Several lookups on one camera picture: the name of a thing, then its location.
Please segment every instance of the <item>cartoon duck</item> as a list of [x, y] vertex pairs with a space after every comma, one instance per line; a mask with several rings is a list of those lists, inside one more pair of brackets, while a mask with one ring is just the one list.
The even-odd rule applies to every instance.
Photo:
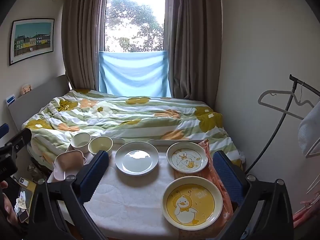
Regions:
[[182, 163], [188, 168], [193, 168], [195, 166], [195, 162], [191, 158], [195, 157], [191, 154], [186, 154], [186, 152], [181, 151], [179, 155], [177, 154], [177, 165]]
[[192, 222], [192, 224], [195, 225], [199, 222], [199, 220], [195, 219], [198, 211], [191, 207], [191, 190], [188, 191], [189, 195], [181, 194], [179, 191], [177, 191], [177, 193], [179, 193], [179, 195], [173, 200], [173, 206], [176, 208], [174, 214], [180, 223], [187, 224]]

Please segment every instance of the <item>gray headboard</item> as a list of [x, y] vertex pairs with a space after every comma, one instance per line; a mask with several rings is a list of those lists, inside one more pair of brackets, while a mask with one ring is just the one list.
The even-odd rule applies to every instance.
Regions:
[[67, 76], [61, 75], [17, 98], [8, 108], [18, 131], [26, 120], [38, 113], [53, 98], [62, 97], [69, 91]]

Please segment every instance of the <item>window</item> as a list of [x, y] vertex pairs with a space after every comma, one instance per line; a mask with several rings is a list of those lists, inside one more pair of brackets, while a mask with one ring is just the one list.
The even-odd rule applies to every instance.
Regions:
[[104, 0], [100, 34], [100, 91], [170, 97], [168, 0]]

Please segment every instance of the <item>framed picture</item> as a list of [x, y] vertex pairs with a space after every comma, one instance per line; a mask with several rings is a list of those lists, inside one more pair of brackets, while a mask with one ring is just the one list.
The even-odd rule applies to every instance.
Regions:
[[53, 51], [54, 19], [24, 19], [12, 23], [9, 65]]

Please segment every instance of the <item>duck beak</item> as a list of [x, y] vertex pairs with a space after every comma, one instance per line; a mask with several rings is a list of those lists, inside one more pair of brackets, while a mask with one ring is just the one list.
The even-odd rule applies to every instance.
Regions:
[[189, 168], [193, 168], [194, 166], [195, 166], [195, 162], [194, 161], [189, 162], [189, 164], [188, 164]]

